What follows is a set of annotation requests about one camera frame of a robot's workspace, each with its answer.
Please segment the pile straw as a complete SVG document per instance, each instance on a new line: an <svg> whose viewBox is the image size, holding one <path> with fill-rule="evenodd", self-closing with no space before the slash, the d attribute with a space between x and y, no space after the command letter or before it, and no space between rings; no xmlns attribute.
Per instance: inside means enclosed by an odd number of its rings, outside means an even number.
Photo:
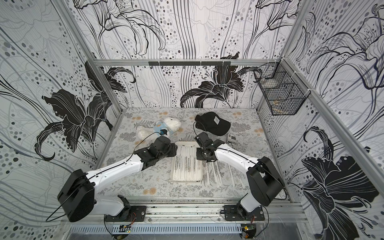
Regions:
<svg viewBox="0 0 384 240"><path fill-rule="evenodd" d="M211 162L206 163L205 166L207 185L218 188L246 188L246 185L243 182L244 178L241 176L240 172L229 164Z"/></svg>

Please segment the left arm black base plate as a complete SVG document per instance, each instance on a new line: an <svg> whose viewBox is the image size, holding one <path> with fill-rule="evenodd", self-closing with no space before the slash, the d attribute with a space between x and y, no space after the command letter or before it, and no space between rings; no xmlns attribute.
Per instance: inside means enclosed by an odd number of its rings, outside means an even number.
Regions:
<svg viewBox="0 0 384 240"><path fill-rule="evenodd" d="M146 206L131 206L124 207L117 216L106 215L106 222L128 222L136 223L145 220L147 207Z"/></svg>

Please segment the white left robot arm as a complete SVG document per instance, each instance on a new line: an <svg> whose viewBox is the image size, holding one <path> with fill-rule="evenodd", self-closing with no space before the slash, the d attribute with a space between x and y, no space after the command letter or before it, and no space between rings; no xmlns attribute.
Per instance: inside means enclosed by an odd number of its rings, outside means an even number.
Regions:
<svg viewBox="0 0 384 240"><path fill-rule="evenodd" d="M107 167L71 173L58 194L58 201L71 223L89 215L104 215L109 222L134 220L129 201L122 195L102 196L100 191L120 179L154 166L164 158L177 154L177 145L165 136L149 147L134 151L129 157Z"/></svg>

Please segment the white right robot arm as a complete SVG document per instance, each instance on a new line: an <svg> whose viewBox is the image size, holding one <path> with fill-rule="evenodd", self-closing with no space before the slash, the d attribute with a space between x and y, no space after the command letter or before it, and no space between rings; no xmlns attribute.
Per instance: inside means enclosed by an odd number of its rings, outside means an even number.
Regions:
<svg viewBox="0 0 384 240"><path fill-rule="evenodd" d="M199 145L197 159L223 162L246 175L250 192L238 202L238 212L246 215L260 206L268 206L284 189L284 181L272 161L243 154L221 140L213 141L204 132L195 137Z"/></svg>

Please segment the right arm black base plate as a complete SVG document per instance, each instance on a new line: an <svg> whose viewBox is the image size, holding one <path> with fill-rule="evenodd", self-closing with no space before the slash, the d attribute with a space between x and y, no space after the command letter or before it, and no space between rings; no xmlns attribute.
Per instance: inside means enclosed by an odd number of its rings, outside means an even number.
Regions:
<svg viewBox="0 0 384 240"><path fill-rule="evenodd" d="M247 212L240 205L224 205L223 210L220 211L220 214L224 216L225 220L228 222L234 221L264 221L265 215L262 210L262 207L259 206L255 208L252 212Z"/></svg>

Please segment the white rectangular storage tray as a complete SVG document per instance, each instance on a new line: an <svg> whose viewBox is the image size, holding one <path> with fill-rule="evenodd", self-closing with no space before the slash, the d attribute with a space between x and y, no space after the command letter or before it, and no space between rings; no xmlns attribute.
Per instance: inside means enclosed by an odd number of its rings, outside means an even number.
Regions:
<svg viewBox="0 0 384 240"><path fill-rule="evenodd" d="M182 182L182 183L197 183L203 179L203 162L196 160L196 179L187 181L187 151L188 147L199 148L199 145L196 142L176 142L178 146L177 154L173 157L172 160L172 170L171 170L171 181L173 182Z"/></svg>

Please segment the white plush toy blue shirt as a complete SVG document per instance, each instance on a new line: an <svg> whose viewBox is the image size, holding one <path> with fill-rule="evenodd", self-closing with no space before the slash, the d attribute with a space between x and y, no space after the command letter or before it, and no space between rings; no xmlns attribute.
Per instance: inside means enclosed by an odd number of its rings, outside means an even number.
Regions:
<svg viewBox="0 0 384 240"><path fill-rule="evenodd" d="M137 135L140 140L154 141L156 138L162 136L160 130L166 129L168 134L165 137L169 138L173 133L177 132L181 126L182 123L180 120L168 117L157 122L155 126L151 128L138 126Z"/></svg>

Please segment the black baseball cap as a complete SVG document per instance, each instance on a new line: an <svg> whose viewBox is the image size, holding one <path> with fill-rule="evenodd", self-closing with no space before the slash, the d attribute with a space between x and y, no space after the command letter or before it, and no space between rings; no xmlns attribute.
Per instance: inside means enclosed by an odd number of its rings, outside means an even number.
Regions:
<svg viewBox="0 0 384 240"><path fill-rule="evenodd" d="M197 115L195 121L196 128L216 136L224 136L231 128L231 123L220 118L215 112Z"/></svg>

